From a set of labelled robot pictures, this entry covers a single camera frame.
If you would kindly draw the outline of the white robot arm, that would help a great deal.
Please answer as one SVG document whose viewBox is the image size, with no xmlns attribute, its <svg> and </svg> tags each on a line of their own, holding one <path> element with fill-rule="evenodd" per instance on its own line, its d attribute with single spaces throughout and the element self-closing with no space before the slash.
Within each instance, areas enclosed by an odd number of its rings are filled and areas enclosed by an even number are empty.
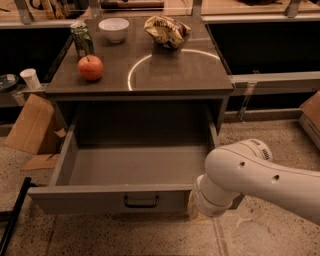
<svg viewBox="0 0 320 256">
<path fill-rule="evenodd" d="M 273 162 L 269 147 L 248 139 L 212 150 L 189 196 L 188 213 L 218 217 L 241 195 L 275 204 L 320 224 L 320 172 Z"/>
</svg>

